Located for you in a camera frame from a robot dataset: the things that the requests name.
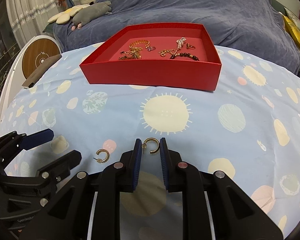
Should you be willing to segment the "gold hoop earring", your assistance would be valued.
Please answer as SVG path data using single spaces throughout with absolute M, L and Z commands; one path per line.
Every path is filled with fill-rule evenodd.
M 145 154 L 148 151 L 151 155 L 157 154 L 160 150 L 160 143 L 158 139 L 154 137 L 147 138 L 143 141 L 142 145 L 142 153 Z
M 110 159 L 110 153 L 108 150 L 101 148 L 96 151 L 96 156 L 93 159 L 99 164 L 104 164 Z

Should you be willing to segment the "red cardboard tray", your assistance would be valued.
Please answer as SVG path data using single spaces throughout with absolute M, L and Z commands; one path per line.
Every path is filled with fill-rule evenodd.
M 130 25 L 81 64 L 90 84 L 141 85 L 214 91 L 221 60 L 204 25 Z

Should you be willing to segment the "brown phone case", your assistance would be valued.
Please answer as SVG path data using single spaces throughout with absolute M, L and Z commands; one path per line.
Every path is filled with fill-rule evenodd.
M 32 74 L 25 80 L 25 82 L 22 84 L 22 87 L 25 89 L 29 89 L 34 87 L 34 85 L 42 78 L 43 74 L 46 73 L 46 71 L 51 68 L 57 61 L 59 61 L 62 58 L 61 54 L 57 54 L 51 57 L 48 57 L 41 63 Z

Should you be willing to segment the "round wooden white device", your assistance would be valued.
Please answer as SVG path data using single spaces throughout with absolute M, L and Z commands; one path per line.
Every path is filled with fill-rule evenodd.
M 3 112 L 21 90 L 22 84 L 39 65 L 51 56 L 61 53 L 61 48 L 55 38 L 39 35 L 31 38 L 13 60 L 0 94 L 0 122 Z

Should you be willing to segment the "blue planet print cloth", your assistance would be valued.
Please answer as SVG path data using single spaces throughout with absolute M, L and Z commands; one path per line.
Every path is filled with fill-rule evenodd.
M 148 86 L 90 85 L 79 65 L 96 45 L 68 51 L 3 113 L 0 137 L 46 128 L 54 138 L 22 151 L 6 168 L 32 177 L 78 150 L 72 170 L 100 172 L 136 139 L 165 138 L 170 149 L 204 172 L 224 171 L 277 224 L 284 236 L 300 221 L 300 78 L 243 51 L 216 50 L 222 61 L 212 92 Z

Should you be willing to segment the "flower shaped cushion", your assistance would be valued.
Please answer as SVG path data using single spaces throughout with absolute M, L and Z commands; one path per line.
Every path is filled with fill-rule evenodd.
M 60 12 L 54 16 L 52 16 L 47 23 L 56 23 L 56 24 L 65 24 L 67 23 L 70 18 L 74 17 L 80 10 L 89 7 L 89 4 L 83 4 L 83 5 L 75 5 L 74 7 L 71 7 L 67 9 L 66 11 Z

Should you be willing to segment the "white sheer curtain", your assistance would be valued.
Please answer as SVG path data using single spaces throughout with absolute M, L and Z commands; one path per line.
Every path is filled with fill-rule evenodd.
M 58 0 L 6 0 L 9 23 L 20 48 L 40 35 L 52 16 L 64 10 Z

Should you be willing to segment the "grey plush toy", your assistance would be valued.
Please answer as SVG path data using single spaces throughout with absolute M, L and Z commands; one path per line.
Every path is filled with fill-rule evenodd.
M 111 1 L 105 1 L 90 5 L 74 15 L 71 30 L 81 29 L 94 19 L 111 14 Z

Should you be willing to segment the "purple-blue bed blanket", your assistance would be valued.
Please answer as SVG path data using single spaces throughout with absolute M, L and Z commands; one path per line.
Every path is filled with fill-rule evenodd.
M 128 25 L 157 22 L 198 23 L 213 43 L 276 63 L 293 74 L 300 69 L 300 50 L 284 29 L 272 0 L 96 0 L 111 2 L 112 12 L 82 29 L 55 25 L 62 51 L 106 41 Z

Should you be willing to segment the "yellow gold pillow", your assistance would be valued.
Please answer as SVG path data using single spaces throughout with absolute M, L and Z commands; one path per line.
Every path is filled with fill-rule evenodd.
M 296 46 L 300 49 L 300 30 L 298 27 L 285 15 L 283 15 L 285 29 L 294 40 Z

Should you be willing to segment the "grey patterned pillow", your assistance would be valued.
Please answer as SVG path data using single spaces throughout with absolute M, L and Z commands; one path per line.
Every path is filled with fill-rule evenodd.
M 284 8 L 288 18 L 300 29 L 300 19 L 288 8 Z

